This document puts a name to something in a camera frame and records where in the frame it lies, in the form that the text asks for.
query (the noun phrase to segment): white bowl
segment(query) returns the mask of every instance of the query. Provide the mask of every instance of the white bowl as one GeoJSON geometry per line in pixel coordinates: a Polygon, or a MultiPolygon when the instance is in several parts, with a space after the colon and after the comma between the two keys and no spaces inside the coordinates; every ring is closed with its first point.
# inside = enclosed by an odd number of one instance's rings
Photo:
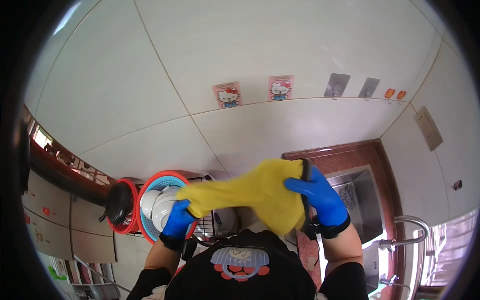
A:
{"type": "Polygon", "coordinates": [[[152,222],[158,231],[163,231],[175,201],[176,200],[160,201],[155,205],[152,211],[152,222]]]}
{"type": "Polygon", "coordinates": [[[142,213],[148,219],[152,219],[153,205],[160,194],[161,191],[150,190],[145,192],[140,198],[140,208],[142,209],[142,213]]]}
{"type": "Polygon", "coordinates": [[[157,205],[159,205],[160,203],[162,202],[165,202],[165,201],[175,201],[177,199],[176,197],[176,194],[177,192],[176,191],[167,191],[167,192],[163,192],[161,193],[160,195],[158,195],[158,197],[155,199],[155,203],[153,204],[153,209],[155,209],[155,207],[157,205]]]}

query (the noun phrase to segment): pink sticker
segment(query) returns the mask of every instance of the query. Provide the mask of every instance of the pink sticker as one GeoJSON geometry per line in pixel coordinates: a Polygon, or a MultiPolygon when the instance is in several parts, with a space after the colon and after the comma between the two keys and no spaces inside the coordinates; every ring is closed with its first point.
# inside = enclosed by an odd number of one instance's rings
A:
{"type": "Polygon", "coordinates": [[[240,84],[238,81],[214,85],[212,88],[218,107],[232,108],[242,105],[240,84]]]}
{"type": "Polygon", "coordinates": [[[293,75],[270,76],[268,78],[268,100],[291,99],[294,79],[293,75]]]}

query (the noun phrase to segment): t-shirt print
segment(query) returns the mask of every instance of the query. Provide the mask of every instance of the t-shirt print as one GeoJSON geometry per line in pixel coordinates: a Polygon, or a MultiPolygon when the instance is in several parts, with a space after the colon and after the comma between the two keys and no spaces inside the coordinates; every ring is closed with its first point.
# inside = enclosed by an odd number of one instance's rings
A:
{"type": "Polygon", "coordinates": [[[270,272],[268,254],[261,249],[221,248],[213,253],[210,262],[226,280],[247,281],[256,274],[263,276],[270,272]]]}

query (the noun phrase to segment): blue colander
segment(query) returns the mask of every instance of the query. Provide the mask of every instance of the blue colander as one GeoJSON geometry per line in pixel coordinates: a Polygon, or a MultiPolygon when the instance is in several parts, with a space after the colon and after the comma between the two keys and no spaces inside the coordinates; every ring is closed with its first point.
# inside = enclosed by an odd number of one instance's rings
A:
{"type": "MultiPolygon", "coordinates": [[[[157,190],[161,191],[167,186],[186,186],[187,184],[183,182],[181,179],[174,177],[174,176],[162,176],[157,179],[155,179],[145,190],[145,192],[148,192],[150,190],[157,190]]],[[[158,231],[155,226],[153,225],[152,220],[148,219],[145,217],[145,215],[142,213],[142,210],[140,209],[140,219],[142,221],[142,225],[144,227],[145,232],[148,234],[148,236],[153,240],[156,241],[158,237],[160,236],[160,231],[158,231]]]]}

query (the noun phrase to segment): yellow towel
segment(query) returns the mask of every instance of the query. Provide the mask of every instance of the yellow towel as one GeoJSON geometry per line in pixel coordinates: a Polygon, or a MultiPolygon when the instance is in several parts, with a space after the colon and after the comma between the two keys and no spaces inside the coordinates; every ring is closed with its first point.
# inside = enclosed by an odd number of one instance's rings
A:
{"type": "Polygon", "coordinates": [[[305,210],[301,195],[287,190],[283,181],[289,177],[300,179],[302,171],[301,160],[266,159],[237,178],[183,187],[177,199],[190,200],[188,210],[197,218],[213,209],[251,206],[272,232],[285,235],[302,227],[305,210]]]}

